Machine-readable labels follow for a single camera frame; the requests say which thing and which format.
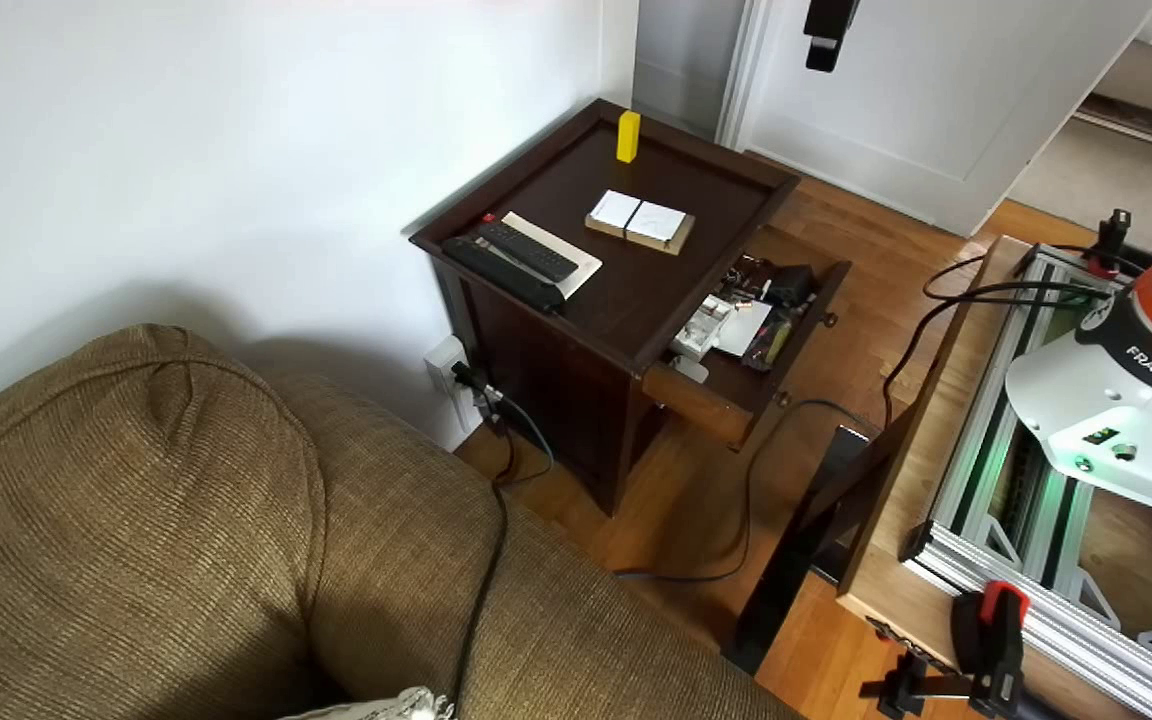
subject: wooden side table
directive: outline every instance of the wooden side table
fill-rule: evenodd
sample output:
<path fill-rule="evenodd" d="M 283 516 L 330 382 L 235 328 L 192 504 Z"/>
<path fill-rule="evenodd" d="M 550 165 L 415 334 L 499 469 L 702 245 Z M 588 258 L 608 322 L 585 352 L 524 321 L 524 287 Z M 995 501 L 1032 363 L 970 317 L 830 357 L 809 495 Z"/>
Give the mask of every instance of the wooden side table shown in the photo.
<path fill-rule="evenodd" d="M 709 382 L 664 369 L 669 341 L 791 191 L 795 176 L 654 120 L 643 120 L 635 165 L 616 165 L 616 115 L 616 103 L 588 103 L 428 211 L 413 232 L 413 245 L 431 256 L 469 358 L 537 414 L 555 454 L 604 513 L 616 509 L 623 476 L 660 428 L 664 407 L 702 421 L 725 444 L 740 448 L 843 278 L 843 263 L 825 266 L 819 298 L 801 317 L 767 371 L 716 352 L 709 352 Z M 585 214 L 608 186 L 692 211 L 696 229 L 685 250 L 660 256 L 588 232 Z M 451 237 L 505 211 L 520 211 L 604 258 L 565 311 L 542 317 L 443 250 Z"/>

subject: black device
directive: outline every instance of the black device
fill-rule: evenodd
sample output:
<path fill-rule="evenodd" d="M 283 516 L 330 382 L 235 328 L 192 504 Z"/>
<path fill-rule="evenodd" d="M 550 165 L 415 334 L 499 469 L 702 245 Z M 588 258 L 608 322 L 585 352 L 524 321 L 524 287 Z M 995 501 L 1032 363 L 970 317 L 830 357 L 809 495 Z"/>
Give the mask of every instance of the black device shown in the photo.
<path fill-rule="evenodd" d="M 565 309 L 565 290 L 549 275 L 520 263 L 505 246 L 488 245 L 483 237 L 451 237 L 443 250 L 549 317 Z"/>
<path fill-rule="evenodd" d="M 533 237 L 524 237 L 508 225 L 479 225 L 477 237 L 488 239 L 491 246 L 499 246 L 505 256 L 520 258 L 524 266 L 540 271 L 550 284 L 559 284 L 575 271 L 575 263 L 568 256 L 537 245 Z"/>

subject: couch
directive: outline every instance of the couch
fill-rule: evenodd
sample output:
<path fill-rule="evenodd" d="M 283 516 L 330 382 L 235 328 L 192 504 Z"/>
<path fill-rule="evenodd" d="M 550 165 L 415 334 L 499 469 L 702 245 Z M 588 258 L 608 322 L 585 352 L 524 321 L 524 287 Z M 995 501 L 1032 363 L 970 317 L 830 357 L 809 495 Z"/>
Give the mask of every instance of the couch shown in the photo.
<path fill-rule="evenodd" d="M 788 714 L 312 371 L 128 328 L 0 392 L 0 720 L 278 714 L 413 682 L 456 714 Z"/>

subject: door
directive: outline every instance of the door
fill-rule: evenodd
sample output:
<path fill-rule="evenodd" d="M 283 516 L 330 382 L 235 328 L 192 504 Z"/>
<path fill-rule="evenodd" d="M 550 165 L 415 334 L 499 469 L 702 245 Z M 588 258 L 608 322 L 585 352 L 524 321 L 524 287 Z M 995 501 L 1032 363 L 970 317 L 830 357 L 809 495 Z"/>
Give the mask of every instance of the door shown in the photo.
<path fill-rule="evenodd" d="M 835 73 L 809 0 L 749 0 L 721 140 L 970 237 L 1152 0 L 858 0 Z"/>

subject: couch cushion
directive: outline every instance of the couch cushion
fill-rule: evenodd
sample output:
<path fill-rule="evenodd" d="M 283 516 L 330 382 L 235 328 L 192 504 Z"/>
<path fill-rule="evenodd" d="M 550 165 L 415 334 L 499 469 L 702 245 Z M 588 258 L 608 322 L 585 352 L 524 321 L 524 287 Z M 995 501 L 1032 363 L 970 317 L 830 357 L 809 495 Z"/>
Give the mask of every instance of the couch cushion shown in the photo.
<path fill-rule="evenodd" d="M 298 425 L 181 328 L 6 388 L 0 714 L 304 708 L 321 504 Z"/>

